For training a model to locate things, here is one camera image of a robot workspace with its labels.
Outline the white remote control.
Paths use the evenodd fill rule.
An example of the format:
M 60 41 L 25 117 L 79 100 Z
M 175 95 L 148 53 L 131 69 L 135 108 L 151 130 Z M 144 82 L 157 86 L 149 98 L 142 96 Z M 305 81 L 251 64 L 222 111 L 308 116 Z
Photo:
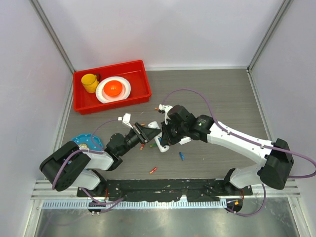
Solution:
M 158 123 L 156 121 L 150 122 L 148 124 L 148 127 L 150 127 L 150 128 L 159 128 L 160 129 L 160 127 L 159 127 L 159 125 L 158 125 Z M 165 152 L 167 152 L 170 149 L 169 146 L 162 147 L 160 145 L 160 143 L 156 143 L 156 145 L 157 145 L 157 147 L 158 147 L 158 149 L 160 150 L 161 153 L 165 153 Z

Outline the white battery cover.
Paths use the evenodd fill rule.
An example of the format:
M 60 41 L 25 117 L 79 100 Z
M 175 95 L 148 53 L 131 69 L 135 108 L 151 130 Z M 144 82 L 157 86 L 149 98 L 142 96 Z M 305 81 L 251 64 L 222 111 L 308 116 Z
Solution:
M 180 141 L 179 141 L 179 144 L 180 145 L 184 145 L 184 144 L 186 144 L 186 143 L 188 143 L 188 142 L 191 142 L 191 138 L 190 137 L 184 137 L 184 138 L 182 138 Z

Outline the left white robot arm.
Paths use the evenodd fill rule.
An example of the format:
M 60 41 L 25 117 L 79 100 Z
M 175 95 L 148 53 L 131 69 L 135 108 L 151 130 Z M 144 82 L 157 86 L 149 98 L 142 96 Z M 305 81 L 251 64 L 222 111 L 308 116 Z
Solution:
M 136 145 L 155 139 L 160 133 L 159 127 L 135 123 L 128 134 L 113 134 L 102 151 L 81 149 L 74 141 L 69 141 L 46 158 L 39 169 L 52 184 L 53 190 L 61 192 L 77 187 L 82 192 L 100 197 L 107 189 L 107 181 L 97 170 L 115 170 L 122 163 L 122 156 Z

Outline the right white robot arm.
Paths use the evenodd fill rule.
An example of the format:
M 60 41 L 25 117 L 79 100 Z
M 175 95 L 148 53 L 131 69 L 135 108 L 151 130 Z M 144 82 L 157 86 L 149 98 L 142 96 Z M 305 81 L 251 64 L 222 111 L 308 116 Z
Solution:
M 246 168 L 230 169 L 223 182 L 225 193 L 234 195 L 241 188 L 254 184 L 265 184 L 276 190 L 284 188 L 294 164 L 286 141 L 272 142 L 249 136 L 216 122 L 211 116 L 195 117 L 181 105 L 159 105 L 158 111 L 164 114 L 162 146 L 203 141 L 230 149 L 255 163 Z

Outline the blue patterned plate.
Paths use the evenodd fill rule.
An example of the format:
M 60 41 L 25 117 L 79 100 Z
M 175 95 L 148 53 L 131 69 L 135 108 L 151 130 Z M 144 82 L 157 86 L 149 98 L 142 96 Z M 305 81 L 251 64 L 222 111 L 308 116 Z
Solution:
M 103 151 L 103 145 L 99 137 L 86 133 L 80 134 L 71 139 L 71 141 L 75 142 L 81 149 L 90 149 L 93 151 L 101 152 Z

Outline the white paper plate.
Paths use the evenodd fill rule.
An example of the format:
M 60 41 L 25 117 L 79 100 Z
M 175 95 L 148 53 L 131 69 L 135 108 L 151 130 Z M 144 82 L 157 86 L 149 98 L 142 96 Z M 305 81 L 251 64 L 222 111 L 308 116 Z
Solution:
M 105 95 L 105 93 L 103 92 L 104 85 L 110 80 L 118 80 L 118 81 L 120 81 L 122 83 L 123 91 L 122 91 L 122 93 L 119 96 L 110 97 L 110 96 Z M 110 103 L 110 102 L 114 102 L 114 101 L 127 99 L 129 97 L 130 93 L 131 93 L 131 85 L 128 82 L 128 80 L 126 80 L 123 77 L 117 77 L 117 76 L 116 77 L 109 77 L 109 78 L 106 78 L 106 79 L 102 80 L 98 84 L 96 92 L 95 92 L 96 98 L 101 103 Z

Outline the orange bowl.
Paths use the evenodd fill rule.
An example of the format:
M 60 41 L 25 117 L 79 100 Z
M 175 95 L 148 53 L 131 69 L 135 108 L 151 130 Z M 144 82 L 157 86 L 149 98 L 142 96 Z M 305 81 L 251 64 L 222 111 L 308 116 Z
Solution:
M 118 80 L 110 80 L 103 87 L 103 92 L 105 93 L 105 95 L 110 97 L 119 96 L 122 93 L 122 91 L 123 85 Z

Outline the red plastic bin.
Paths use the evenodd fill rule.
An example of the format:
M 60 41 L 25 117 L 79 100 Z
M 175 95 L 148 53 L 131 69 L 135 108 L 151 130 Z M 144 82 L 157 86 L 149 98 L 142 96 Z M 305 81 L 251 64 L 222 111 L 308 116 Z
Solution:
M 113 76 L 123 77 L 130 83 L 131 93 L 125 100 L 103 104 L 95 94 L 88 93 L 84 89 L 81 78 L 86 74 L 99 74 L 101 80 Z M 82 115 L 145 103 L 150 100 L 151 95 L 150 84 L 142 60 L 77 71 L 73 74 L 73 108 Z

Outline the yellow mug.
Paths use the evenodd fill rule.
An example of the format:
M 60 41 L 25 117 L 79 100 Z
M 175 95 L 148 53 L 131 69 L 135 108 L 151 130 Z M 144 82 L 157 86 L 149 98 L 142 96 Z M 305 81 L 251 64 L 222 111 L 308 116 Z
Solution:
M 100 82 L 100 74 L 85 74 L 81 78 L 81 84 L 88 93 L 95 93 Z

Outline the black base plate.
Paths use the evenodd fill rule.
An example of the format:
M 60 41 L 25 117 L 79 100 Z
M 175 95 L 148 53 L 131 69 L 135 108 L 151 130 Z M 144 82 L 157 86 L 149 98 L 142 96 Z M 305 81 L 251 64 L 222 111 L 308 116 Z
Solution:
M 87 191 L 95 198 L 129 202 L 177 202 L 183 195 L 188 202 L 214 201 L 220 196 L 253 194 L 250 186 L 237 189 L 221 179 L 108 179 Z

